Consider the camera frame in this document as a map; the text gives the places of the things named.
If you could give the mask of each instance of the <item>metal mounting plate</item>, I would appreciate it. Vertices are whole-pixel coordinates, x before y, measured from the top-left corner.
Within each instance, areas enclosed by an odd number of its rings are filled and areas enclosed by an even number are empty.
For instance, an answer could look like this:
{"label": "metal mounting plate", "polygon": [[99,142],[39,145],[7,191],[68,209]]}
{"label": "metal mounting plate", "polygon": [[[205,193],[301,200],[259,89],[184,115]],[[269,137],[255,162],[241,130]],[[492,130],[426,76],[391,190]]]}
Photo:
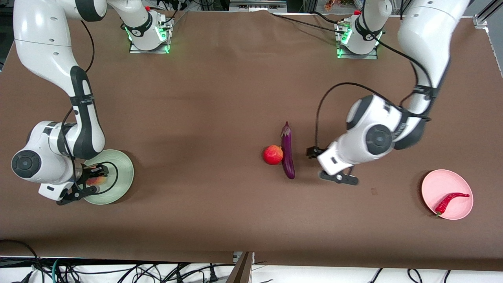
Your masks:
{"label": "metal mounting plate", "polygon": [[[339,21],[337,24],[334,24],[333,26],[337,31],[351,32],[351,29],[349,28],[350,23],[349,21],[346,21],[346,19],[344,19],[344,21]],[[377,45],[368,54],[365,55],[354,54],[342,44],[344,35],[340,33],[335,34],[336,34],[337,58],[372,59],[372,60],[377,59]]]}
{"label": "metal mounting plate", "polygon": [[161,43],[157,48],[152,49],[152,50],[140,50],[131,42],[129,45],[129,53],[134,53],[134,54],[168,54],[170,52],[170,47],[171,47],[171,38],[173,36],[174,23],[175,23],[175,20],[170,19],[165,24],[165,27],[168,28],[166,30],[166,41]]}

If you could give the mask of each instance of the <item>brown table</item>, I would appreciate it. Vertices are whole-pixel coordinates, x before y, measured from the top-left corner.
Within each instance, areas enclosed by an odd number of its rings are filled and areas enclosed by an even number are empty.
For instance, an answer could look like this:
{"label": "brown table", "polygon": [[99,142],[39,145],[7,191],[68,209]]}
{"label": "brown table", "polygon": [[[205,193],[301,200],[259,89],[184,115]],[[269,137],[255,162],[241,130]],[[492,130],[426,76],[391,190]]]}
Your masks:
{"label": "brown table", "polygon": [[[318,179],[319,164],[304,156],[316,107],[345,81],[398,102],[414,85],[406,59],[383,48],[377,61],[337,59],[333,33],[267,12],[189,13],[169,55],[129,54],[120,23],[110,11],[88,24],[96,43],[89,78],[106,148],[133,160],[131,189],[112,205],[57,206],[11,172],[30,129],[61,121],[70,106],[13,48],[0,75],[0,238],[26,241],[43,256],[229,262],[232,251],[249,250],[268,264],[503,270],[503,80],[486,32],[471,19],[455,32],[421,142],[358,165],[357,187]],[[386,24],[391,46],[398,26],[397,18]],[[79,22],[70,29],[86,67],[88,35]],[[322,145],[345,131],[347,111],[367,94],[344,86],[326,100]],[[294,181],[261,160],[287,120]],[[437,219],[422,203],[420,180],[438,168],[471,185],[468,217]]]}

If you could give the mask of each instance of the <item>white floor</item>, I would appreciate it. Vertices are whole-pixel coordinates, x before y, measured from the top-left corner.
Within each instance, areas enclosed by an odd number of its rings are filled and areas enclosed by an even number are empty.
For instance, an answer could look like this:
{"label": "white floor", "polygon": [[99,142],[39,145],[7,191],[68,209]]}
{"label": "white floor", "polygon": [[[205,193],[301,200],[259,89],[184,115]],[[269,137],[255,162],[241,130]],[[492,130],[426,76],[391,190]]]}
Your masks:
{"label": "white floor", "polygon": [[[182,271],[182,274],[205,267],[208,264],[191,264]],[[132,268],[133,265],[94,265],[79,266],[76,270],[81,272],[101,272],[108,270],[121,270]],[[161,276],[167,275],[176,264],[159,265]],[[225,277],[230,274],[232,266],[216,267],[216,275],[225,282]],[[21,281],[26,274],[31,271],[29,267],[0,268],[0,283],[12,283]],[[376,268],[348,268],[348,267],[306,267],[306,266],[278,266],[278,265],[254,265],[251,283],[264,283],[272,279],[271,283],[368,283],[376,273]],[[446,270],[419,269],[419,273],[424,283],[443,283]],[[80,283],[116,283],[125,272],[110,274],[81,274]],[[131,283],[136,273],[130,273],[124,283]],[[209,279],[209,270],[205,270],[205,278]],[[29,283],[41,282],[39,271],[33,273]],[[138,283],[154,283],[152,278],[141,277]],[[197,273],[184,280],[185,283],[201,282],[202,273]],[[46,282],[51,283],[51,278],[46,276]],[[376,283],[406,283],[412,281],[407,276],[407,269],[385,268],[380,273]],[[462,271],[453,270],[447,279],[448,283],[501,283],[503,282],[503,272],[489,271]]]}

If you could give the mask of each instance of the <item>red chili pepper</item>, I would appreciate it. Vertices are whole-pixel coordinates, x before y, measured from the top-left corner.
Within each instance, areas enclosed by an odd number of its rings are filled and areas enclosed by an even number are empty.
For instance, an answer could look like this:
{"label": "red chili pepper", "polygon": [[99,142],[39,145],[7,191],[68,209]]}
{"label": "red chili pepper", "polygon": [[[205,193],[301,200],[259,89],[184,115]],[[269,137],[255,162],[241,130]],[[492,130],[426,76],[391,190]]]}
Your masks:
{"label": "red chili pepper", "polygon": [[442,201],[439,203],[437,208],[435,209],[435,212],[437,213],[437,217],[441,215],[442,213],[445,212],[445,209],[447,208],[447,205],[451,202],[451,200],[455,197],[470,197],[469,194],[461,193],[461,192],[453,192],[448,194]]}

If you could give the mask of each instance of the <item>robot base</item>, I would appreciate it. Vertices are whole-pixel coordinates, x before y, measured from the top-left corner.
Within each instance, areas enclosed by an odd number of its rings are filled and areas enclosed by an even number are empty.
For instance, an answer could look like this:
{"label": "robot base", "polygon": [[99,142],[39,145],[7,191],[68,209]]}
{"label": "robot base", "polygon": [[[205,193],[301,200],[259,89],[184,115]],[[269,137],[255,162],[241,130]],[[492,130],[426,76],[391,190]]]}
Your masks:
{"label": "robot base", "polygon": [[169,54],[170,52],[170,47],[171,47],[171,38],[173,37],[173,26],[175,25],[175,20],[170,19],[166,24],[165,24],[165,31],[159,32],[160,37],[166,37],[166,41],[162,42],[157,48],[154,48],[152,50],[141,50],[138,47],[136,47],[132,41],[131,37],[129,37],[129,41],[131,44],[129,45],[129,53],[133,54]]}
{"label": "robot base", "polygon": [[349,51],[347,47],[344,46],[343,41],[347,41],[353,32],[350,28],[351,24],[349,18],[339,21],[337,24],[333,25],[335,30],[344,31],[344,34],[336,33],[336,47],[337,47],[337,58],[347,58],[347,59],[377,59],[377,45],[368,54],[359,55]]}

